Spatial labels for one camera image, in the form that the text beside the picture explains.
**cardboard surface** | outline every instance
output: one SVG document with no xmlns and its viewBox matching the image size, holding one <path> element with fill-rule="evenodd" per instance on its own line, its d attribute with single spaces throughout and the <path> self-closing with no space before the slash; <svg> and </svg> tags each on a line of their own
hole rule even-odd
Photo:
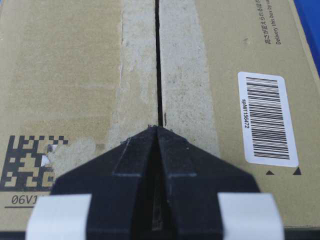
<svg viewBox="0 0 320 240">
<path fill-rule="evenodd" d="M 317 228 L 320 80 L 293 6 L 292 0 L 161 0 L 163 113 L 166 128 L 253 174 L 260 189 L 274 195 L 287 228 Z M 270 44 L 262 25 L 268 28 Z M 239 72 L 284 78 L 298 170 L 245 160 Z M 192 85 L 186 87 L 186 81 Z M 208 112 L 193 116 L 199 108 L 212 108 L 211 117 L 206 117 Z"/>
<path fill-rule="evenodd" d="M 0 231 L 24 231 L 57 175 L 158 123 L 154 7 L 2 3 Z"/>
</svg>

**white tape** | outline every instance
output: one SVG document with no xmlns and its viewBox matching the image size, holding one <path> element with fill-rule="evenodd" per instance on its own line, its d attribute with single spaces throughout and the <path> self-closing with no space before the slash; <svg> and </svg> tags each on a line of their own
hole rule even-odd
<svg viewBox="0 0 320 240">
<path fill-rule="evenodd" d="M 223 240 L 284 240 L 284 227 L 270 193 L 219 192 Z"/>
<path fill-rule="evenodd" d="M 52 195 L 38 199 L 26 240 L 85 240 L 91 194 Z"/>
<path fill-rule="evenodd" d="M 159 17 L 164 127 L 219 157 L 215 120 L 219 113 L 213 108 L 207 52 L 196 1 L 160 0 Z"/>
</svg>

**barcode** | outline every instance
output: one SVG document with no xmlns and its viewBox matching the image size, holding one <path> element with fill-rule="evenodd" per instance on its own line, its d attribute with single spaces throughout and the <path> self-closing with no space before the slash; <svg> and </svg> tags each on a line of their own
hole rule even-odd
<svg viewBox="0 0 320 240">
<path fill-rule="evenodd" d="M 289 149 L 277 80 L 246 77 L 253 154 L 289 160 Z"/>
<path fill-rule="evenodd" d="M 239 72 L 245 160 L 283 167 L 299 165 L 285 79 Z"/>
</svg>

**printed serial number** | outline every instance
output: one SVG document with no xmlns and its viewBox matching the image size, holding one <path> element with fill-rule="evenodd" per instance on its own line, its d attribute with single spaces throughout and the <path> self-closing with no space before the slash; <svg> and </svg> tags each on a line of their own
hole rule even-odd
<svg viewBox="0 0 320 240">
<path fill-rule="evenodd" d="M 11 199 L 13 205 L 36 204 L 37 195 L 14 195 Z"/>
<path fill-rule="evenodd" d="M 249 122 L 248 105 L 247 105 L 245 99 L 242 99 L 241 103 L 242 103 L 242 109 L 243 109 L 244 127 L 246 129 L 249 129 L 250 128 L 250 122 Z"/>
</svg>

